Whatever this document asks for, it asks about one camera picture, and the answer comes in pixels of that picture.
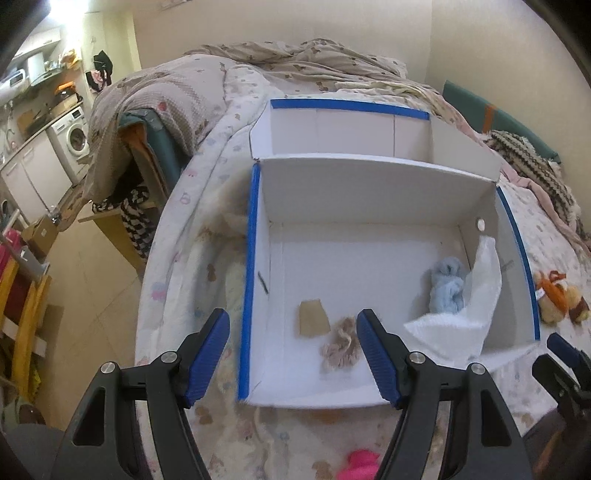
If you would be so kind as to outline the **white paper towel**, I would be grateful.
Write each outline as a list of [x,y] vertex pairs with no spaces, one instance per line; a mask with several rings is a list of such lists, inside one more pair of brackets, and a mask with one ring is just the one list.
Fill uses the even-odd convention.
[[483,349],[502,289],[496,240],[482,236],[473,268],[465,269],[464,308],[457,314],[429,312],[405,324],[422,347],[459,366]]

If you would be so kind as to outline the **pink fluffy soft object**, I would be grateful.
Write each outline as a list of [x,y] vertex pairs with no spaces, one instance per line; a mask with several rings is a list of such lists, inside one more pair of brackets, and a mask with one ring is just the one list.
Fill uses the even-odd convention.
[[380,469],[380,455],[367,449],[349,453],[348,465],[337,474],[337,480],[374,480]]

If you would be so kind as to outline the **beige lace scrunchie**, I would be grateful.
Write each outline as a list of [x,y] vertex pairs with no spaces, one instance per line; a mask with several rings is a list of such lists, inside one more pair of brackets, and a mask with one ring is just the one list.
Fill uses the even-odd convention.
[[362,347],[356,334],[356,320],[342,318],[335,324],[334,337],[322,346],[322,368],[325,371],[351,369],[360,361]]

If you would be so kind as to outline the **beige rubbery soft piece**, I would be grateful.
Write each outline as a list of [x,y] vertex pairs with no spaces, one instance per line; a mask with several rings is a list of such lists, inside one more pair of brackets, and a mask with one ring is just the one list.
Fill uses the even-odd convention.
[[315,338],[329,334],[331,323],[320,299],[304,300],[298,307],[298,332],[301,336]]

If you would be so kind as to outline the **brown orange plush toy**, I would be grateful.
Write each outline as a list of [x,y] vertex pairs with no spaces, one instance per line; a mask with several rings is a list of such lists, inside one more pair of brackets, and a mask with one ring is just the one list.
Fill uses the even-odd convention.
[[566,278],[557,270],[548,274],[534,273],[538,308],[547,325],[556,325],[565,319],[579,325],[590,319],[590,308],[582,292]]

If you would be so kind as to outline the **yellow wooden chair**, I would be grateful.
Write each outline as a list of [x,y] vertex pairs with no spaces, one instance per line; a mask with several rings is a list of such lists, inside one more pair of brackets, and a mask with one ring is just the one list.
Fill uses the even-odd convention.
[[[14,342],[10,377],[1,377],[16,394],[25,401],[32,399],[31,362],[32,356],[44,357],[47,344],[36,335],[42,321],[52,278],[48,274],[49,264],[41,264],[26,247],[17,250],[8,238],[1,234],[1,245],[9,254],[1,272],[1,333]],[[29,281],[24,304],[18,322],[6,314],[6,306],[13,293],[18,275]]]

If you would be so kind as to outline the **white patterned bed quilt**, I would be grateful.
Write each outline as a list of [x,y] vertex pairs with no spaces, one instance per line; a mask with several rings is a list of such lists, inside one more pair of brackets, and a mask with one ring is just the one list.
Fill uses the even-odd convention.
[[[216,129],[191,157],[160,218],[141,292],[135,361],[177,347],[215,307],[242,322],[249,123]],[[235,400],[238,339],[224,350],[189,426],[215,479],[332,479],[349,453],[384,454],[400,414],[390,406],[297,412]]]

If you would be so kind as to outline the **small cardboard box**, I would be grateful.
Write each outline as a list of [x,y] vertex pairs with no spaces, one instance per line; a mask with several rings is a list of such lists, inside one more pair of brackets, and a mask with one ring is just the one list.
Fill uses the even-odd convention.
[[57,227],[47,215],[40,217],[21,233],[23,241],[38,259],[44,259],[48,255],[57,235]]

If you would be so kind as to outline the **wooden side table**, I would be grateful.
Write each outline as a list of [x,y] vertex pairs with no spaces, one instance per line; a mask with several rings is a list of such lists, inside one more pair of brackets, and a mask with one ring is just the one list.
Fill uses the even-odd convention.
[[137,275],[139,277],[143,276],[146,260],[143,260],[135,251],[124,228],[119,208],[100,213],[93,213],[91,209],[83,208],[77,217],[77,222],[94,223],[113,247],[134,268]]

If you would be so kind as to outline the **striped crochet blanket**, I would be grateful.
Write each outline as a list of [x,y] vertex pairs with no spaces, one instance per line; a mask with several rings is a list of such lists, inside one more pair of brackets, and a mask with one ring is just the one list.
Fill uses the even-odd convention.
[[550,197],[554,210],[560,219],[578,235],[584,233],[581,212],[570,188],[541,157],[531,142],[515,133],[492,130],[484,142],[499,153],[521,176],[539,185]]

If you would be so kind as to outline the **black white zigzag cloth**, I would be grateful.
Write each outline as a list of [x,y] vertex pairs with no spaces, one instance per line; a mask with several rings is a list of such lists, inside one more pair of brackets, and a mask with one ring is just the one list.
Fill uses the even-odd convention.
[[134,251],[146,261],[155,234],[155,224],[141,207],[149,200],[149,191],[139,184],[126,193],[113,193],[101,202],[92,203],[95,214],[119,210],[123,228],[131,241]]

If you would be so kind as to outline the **teal cushion orange stripe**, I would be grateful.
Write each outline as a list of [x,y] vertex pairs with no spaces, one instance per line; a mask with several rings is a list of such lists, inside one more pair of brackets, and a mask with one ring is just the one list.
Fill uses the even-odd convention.
[[483,97],[449,80],[444,84],[443,97],[464,116],[475,131],[489,133],[499,130],[526,137],[541,157],[557,164],[562,163],[559,153],[537,134]]

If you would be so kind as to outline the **white cardboard box blue trim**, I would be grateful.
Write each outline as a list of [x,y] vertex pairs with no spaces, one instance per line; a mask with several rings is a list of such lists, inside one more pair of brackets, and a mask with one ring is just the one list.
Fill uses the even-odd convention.
[[428,310],[431,269],[447,257],[472,268],[484,236],[502,288],[477,361],[497,370],[539,341],[531,268],[489,148],[424,111],[321,98],[273,99],[249,140],[239,400],[379,404],[365,361],[325,370],[328,337],[301,335],[301,303],[318,301],[332,322],[373,310],[417,350],[407,325]]

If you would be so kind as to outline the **white washing machine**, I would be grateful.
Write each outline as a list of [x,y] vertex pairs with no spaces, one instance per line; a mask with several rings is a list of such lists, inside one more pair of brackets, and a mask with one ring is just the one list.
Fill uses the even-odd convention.
[[47,128],[52,147],[73,185],[78,185],[88,171],[89,141],[84,110],[76,106]]

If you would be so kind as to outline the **beige knitted blanket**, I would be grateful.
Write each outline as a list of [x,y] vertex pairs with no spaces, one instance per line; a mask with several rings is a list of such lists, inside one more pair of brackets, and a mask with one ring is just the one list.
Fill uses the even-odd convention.
[[[404,62],[317,38],[301,44],[247,41],[204,45],[106,87],[88,119],[90,169],[82,197],[111,196],[132,160],[119,139],[122,116],[153,111],[181,152],[193,157],[213,130],[238,131],[267,98],[329,94],[422,110],[461,132],[462,114],[429,85],[408,79]],[[249,113],[242,113],[242,107]]]

